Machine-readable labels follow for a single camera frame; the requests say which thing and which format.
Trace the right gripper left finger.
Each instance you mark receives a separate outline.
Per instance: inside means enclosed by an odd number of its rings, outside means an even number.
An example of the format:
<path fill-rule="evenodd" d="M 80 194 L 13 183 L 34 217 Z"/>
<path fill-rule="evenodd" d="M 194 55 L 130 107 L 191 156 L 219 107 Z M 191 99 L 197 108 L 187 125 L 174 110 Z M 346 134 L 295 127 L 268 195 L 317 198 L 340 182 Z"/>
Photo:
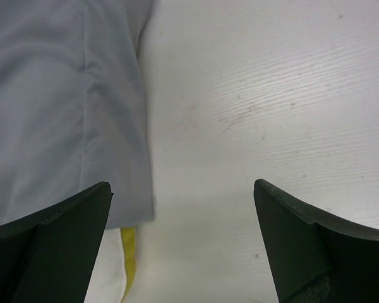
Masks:
<path fill-rule="evenodd" d="M 111 199 L 100 182 L 0 226 L 0 302 L 83 302 Z"/>

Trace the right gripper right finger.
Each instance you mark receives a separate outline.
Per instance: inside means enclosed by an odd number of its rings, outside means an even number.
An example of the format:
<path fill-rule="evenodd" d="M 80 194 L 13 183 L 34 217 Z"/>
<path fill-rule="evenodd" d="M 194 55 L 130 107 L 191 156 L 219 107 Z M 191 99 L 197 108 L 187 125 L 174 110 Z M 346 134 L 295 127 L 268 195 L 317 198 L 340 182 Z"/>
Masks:
<path fill-rule="evenodd" d="M 379 229 L 263 179 L 253 195 L 279 302 L 379 302 Z"/>

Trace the white pillow yellow edge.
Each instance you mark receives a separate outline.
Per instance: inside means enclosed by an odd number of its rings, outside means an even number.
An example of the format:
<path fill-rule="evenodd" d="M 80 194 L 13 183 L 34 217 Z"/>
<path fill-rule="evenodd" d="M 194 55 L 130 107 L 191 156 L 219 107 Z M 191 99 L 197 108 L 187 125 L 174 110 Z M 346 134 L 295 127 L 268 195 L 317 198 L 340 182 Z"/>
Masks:
<path fill-rule="evenodd" d="M 85 296 L 85 303 L 121 303 L 136 273 L 136 229 L 106 230 Z"/>

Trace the grey pillowcase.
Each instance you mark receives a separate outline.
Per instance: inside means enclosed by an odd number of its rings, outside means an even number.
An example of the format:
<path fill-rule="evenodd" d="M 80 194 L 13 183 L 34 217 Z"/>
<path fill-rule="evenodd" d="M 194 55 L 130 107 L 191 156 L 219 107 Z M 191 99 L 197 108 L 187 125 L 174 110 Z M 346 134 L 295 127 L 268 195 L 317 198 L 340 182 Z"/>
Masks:
<path fill-rule="evenodd" d="M 0 1 L 0 225 L 101 181 L 108 229 L 154 218 L 138 60 L 151 1 Z"/>

